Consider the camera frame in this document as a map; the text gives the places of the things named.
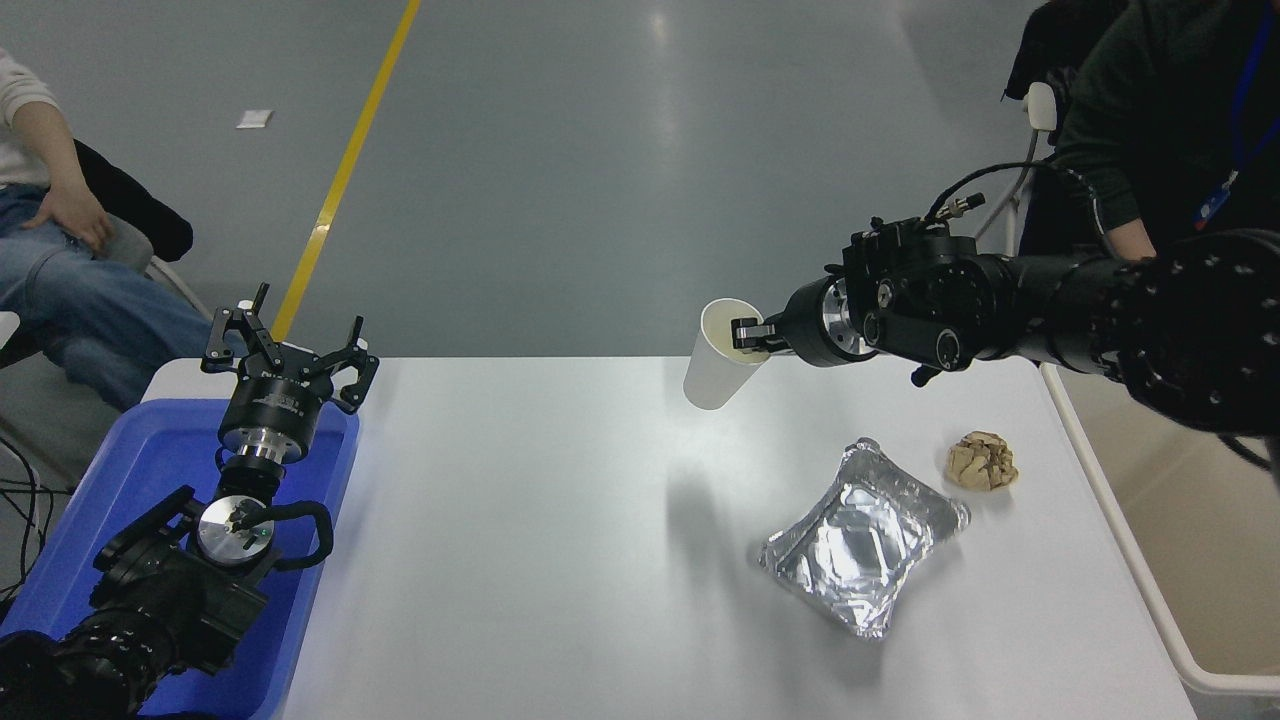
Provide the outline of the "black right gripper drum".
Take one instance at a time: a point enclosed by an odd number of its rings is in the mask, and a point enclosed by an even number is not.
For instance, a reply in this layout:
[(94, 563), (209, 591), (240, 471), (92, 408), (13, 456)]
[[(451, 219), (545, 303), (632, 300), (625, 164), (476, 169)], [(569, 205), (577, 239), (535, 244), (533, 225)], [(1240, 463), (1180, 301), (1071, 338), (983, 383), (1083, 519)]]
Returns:
[(771, 355), (791, 354), (812, 366), (835, 366), (823, 314), (829, 286), (829, 282), (801, 286), (780, 313), (768, 318), (768, 324), (774, 328), (773, 340), (768, 342)]

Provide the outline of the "person's hand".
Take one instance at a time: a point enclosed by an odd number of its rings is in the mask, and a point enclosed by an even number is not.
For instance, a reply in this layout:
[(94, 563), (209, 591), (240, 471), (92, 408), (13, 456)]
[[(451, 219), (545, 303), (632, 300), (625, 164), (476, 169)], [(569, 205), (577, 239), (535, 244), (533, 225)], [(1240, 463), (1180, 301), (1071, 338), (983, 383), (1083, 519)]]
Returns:
[(33, 229), (49, 222), (95, 254), (101, 254), (115, 237), (109, 215), (83, 182), (52, 184), (35, 217), (20, 227)]

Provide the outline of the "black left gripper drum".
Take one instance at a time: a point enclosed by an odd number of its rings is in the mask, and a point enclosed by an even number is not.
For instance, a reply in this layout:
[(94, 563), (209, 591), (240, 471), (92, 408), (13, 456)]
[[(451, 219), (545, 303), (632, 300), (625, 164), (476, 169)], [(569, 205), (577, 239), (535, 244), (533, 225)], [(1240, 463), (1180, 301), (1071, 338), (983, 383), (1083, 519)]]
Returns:
[(288, 448), (311, 446), (321, 407), (332, 397), (329, 379), (300, 378), (296, 372), (276, 372), (269, 363), (250, 357), (239, 363), (237, 375), (219, 425), (224, 447), (238, 448), (260, 429), (284, 437)]

